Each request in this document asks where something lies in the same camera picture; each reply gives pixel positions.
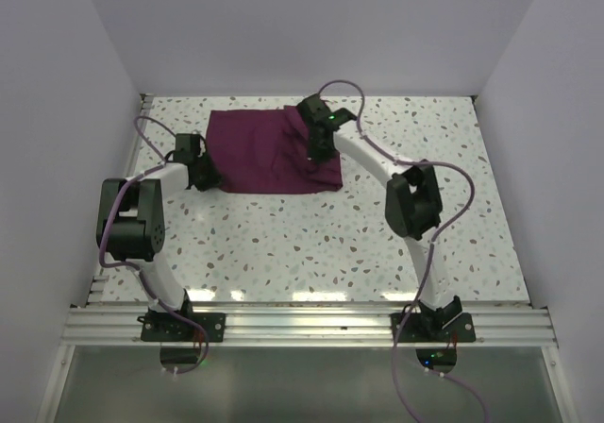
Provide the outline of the purple surgical drape cloth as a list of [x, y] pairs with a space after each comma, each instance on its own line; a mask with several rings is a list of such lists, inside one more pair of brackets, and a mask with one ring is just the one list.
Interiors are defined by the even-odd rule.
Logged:
[[293, 106], [273, 110], [214, 110], [207, 150], [222, 191], [251, 195], [308, 195], [343, 187], [339, 157], [307, 155], [309, 130]]

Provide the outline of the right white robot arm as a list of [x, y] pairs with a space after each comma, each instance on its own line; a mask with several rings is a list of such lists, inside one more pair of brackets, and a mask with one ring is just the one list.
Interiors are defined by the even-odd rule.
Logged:
[[461, 316], [460, 299], [452, 290], [452, 279], [439, 256], [440, 246], [432, 236], [441, 225], [443, 202], [434, 167], [423, 161], [399, 159], [385, 151], [354, 123], [347, 109], [326, 106], [296, 107], [309, 130], [308, 156], [323, 163], [342, 153], [361, 165], [385, 189], [385, 221], [401, 237], [411, 255], [421, 291], [417, 313], [406, 323], [431, 340], [444, 339]]

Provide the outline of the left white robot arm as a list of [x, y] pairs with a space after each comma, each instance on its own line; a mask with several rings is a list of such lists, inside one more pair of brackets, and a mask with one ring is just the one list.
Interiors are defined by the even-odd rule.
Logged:
[[180, 158], [174, 153], [170, 161], [137, 176], [107, 178], [102, 183], [95, 233], [98, 262], [104, 269], [130, 270], [143, 288], [148, 310], [166, 313], [162, 327], [178, 341], [193, 335], [196, 318], [187, 309], [188, 294], [163, 253], [163, 203], [186, 190], [213, 189], [220, 181], [209, 154]]

